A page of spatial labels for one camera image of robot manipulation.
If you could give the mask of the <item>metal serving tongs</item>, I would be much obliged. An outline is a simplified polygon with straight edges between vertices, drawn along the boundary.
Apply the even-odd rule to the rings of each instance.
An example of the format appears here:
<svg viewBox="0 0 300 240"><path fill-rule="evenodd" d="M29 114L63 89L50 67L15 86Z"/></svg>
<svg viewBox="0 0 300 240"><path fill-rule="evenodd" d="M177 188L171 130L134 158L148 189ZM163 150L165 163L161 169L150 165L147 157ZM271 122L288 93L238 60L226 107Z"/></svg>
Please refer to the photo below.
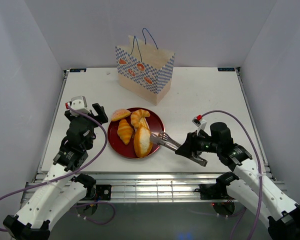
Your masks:
<svg viewBox="0 0 300 240"><path fill-rule="evenodd" d="M150 135L150 141L155 144L155 145L160 145L163 146L165 148L168 148L170 150L172 150L176 155L185 157L199 165L201 165L202 167L206 167L208 161L203 159L200 156L195 156L193 153L182 153L181 150L179 150L179 148L182 146L180 143L178 143L177 141L175 141L174 139L172 139L166 132L164 131L160 131L158 134L152 133Z"/></svg>

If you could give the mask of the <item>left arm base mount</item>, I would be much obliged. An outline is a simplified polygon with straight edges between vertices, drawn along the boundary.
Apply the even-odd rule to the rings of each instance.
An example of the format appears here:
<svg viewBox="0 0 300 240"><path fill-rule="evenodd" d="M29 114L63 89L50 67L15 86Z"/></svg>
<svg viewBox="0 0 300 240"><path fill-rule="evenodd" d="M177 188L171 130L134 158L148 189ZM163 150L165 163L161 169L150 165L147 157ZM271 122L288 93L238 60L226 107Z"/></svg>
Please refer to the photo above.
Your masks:
<svg viewBox="0 0 300 240"><path fill-rule="evenodd" d="M108 201L111 199L112 185L95 184L87 188L86 196L83 198L87 201Z"/></svg>

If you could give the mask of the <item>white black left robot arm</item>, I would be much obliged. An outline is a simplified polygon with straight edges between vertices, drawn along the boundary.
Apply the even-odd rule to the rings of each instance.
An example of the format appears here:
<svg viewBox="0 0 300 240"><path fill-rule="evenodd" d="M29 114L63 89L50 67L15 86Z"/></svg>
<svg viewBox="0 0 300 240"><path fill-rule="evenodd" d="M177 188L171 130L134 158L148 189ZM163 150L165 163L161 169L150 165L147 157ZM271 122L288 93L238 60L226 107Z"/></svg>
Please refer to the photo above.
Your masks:
<svg viewBox="0 0 300 240"><path fill-rule="evenodd" d="M76 204L96 195L96 181L81 173L88 151L93 148L95 128L107 123L103 106L92 105L96 115L79 100L66 103L64 115L70 121L59 151L41 184L36 185L27 203L14 215L8 215L3 225L16 240L47 240L58 220Z"/></svg>

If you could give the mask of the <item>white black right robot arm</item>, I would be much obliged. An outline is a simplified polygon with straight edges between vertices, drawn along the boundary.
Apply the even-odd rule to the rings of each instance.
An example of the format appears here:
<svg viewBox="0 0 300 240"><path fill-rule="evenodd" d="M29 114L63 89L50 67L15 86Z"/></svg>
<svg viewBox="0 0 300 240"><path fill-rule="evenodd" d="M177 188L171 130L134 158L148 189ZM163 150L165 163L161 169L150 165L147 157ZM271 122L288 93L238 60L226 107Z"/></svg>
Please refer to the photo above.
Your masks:
<svg viewBox="0 0 300 240"><path fill-rule="evenodd" d="M203 152L214 153L230 169L201 193L239 201L265 224L273 240L300 240L300 204L259 172L252 155L234 143L225 123L213 123L210 135L204 131L206 121L195 119L194 124L198 129L187 134L176 154L197 161Z"/></svg>

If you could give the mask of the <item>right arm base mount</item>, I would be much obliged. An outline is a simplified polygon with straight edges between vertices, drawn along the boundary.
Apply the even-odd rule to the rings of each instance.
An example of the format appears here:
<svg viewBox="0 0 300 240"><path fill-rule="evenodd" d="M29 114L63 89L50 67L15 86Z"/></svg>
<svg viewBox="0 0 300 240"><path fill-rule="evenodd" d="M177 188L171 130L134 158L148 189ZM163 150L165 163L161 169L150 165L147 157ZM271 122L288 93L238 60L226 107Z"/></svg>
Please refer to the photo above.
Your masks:
<svg viewBox="0 0 300 240"><path fill-rule="evenodd" d="M230 200L226 185L221 183L203 183L198 185L201 200Z"/></svg>

